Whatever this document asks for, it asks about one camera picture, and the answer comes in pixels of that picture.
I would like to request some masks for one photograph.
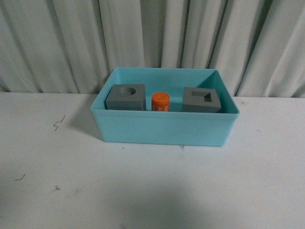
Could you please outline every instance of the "gray block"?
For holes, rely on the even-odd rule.
[[[185,87],[183,112],[217,113],[221,104],[216,89]]]
[[[144,84],[116,84],[106,100],[108,110],[146,111]]]

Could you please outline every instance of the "white table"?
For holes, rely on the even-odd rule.
[[[183,147],[101,141],[95,97],[0,93],[1,229],[305,228],[305,99],[234,98],[224,147]]]

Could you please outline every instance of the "plastic bin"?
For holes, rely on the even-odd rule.
[[[144,84],[147,111],[107,110],[114,84]],[[219,113],[181,112],[185,87],[217,89]],[[169,112],[152,112],[155,92],[170,95]],[[218,71],[213,69],[116,68],[94,100],[91,111],[105,142],[223,146],[239,110]]]

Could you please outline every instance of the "orange cap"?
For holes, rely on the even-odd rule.
[[[156,92],[152,95],[152,111],[169,111],[170,96],[164,92]]]

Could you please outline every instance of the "curtain fold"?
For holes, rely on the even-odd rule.
[[[305,97],[303,0],[0,0],[0,91],[97,93],[116,67],[214,68]]]
[[[273,1],[237,95],[305,97],[304,41],[305,1]]]

